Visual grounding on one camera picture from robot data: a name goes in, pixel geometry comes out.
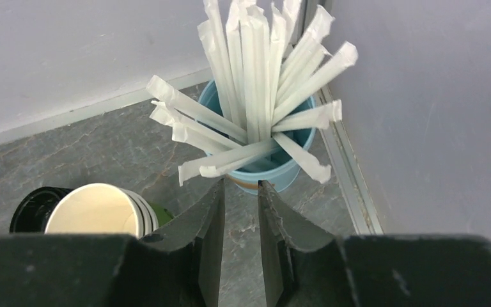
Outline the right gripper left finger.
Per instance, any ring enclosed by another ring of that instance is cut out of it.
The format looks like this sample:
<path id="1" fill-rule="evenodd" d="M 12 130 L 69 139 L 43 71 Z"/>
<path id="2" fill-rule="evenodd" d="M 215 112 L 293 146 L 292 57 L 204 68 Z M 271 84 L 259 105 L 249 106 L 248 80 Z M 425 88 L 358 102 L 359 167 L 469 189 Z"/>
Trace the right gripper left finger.
<path id="1" fill-rule="evenodd" d="M 141 239 L 0 237 L 0 306 L 217 306 L 225 183 Z"/>

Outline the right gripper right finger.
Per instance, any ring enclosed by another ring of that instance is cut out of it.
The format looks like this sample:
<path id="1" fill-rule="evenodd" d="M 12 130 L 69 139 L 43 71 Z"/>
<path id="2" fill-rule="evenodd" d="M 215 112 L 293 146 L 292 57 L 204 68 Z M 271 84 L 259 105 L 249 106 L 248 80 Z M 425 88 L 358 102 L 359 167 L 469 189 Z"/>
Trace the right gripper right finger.
<path id="1" fill-rule="evenodd" d="M 463 234 L 336 236 L 258 184 L 268 306 L 491 306 L 491 242 Z"/>

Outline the blue straw holder can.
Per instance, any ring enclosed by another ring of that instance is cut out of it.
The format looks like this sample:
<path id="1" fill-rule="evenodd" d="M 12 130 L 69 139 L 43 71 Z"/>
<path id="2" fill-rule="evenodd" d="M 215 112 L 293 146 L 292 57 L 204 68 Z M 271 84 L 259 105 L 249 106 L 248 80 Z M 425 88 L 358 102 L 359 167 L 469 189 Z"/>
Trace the blue straw holder can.
<path id="1" fill-rule="evenodd" d="M 215 113 L 222 115 L 215 81 L 208 82 L 201 92 L 198 102 Z M 307 111 L 315 106 L 315 100 L 311 96 L 292 111 L 291 114 Z M 315 129 L 291 130 L 284 132 L 284 134 L 303 147 L 303 149 L 309 151 L 315 137 Z M 292 184 L 300 170 L 301 167 L 279 147 L 270 156 L 263 157 L 247 166 L 231 171 L 226 176 L 245 192 L 257 195 L 259 180 L 269 181 L 277 192 L 281 192 Z"/>

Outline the stack of paper cups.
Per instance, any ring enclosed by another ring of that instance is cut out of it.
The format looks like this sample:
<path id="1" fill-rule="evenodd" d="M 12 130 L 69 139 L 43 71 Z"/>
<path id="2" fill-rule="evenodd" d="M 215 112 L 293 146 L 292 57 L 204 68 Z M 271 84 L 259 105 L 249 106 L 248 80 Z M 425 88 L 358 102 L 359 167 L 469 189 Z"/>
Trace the stack of paper cups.
<path id="1" fill-rule="evenodd" d="M 169 210 L 139 194 L 110 184 L 74 189 L 58 202 L 45 233 L 129 234 L 144 237 L 170 222 Z"/>

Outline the stack of black lids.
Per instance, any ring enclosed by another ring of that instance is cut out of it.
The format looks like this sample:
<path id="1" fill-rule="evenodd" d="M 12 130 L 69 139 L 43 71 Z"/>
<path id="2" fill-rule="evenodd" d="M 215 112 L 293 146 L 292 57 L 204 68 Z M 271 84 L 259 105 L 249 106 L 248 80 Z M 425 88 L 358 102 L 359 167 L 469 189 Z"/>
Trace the stack of black lids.
<path id="1" fill-rule="evenodd" d="M 57 204 L 72 191 L 45 186 L 30 192 L 16 208 L 9 233 L 43 233 Z"/>

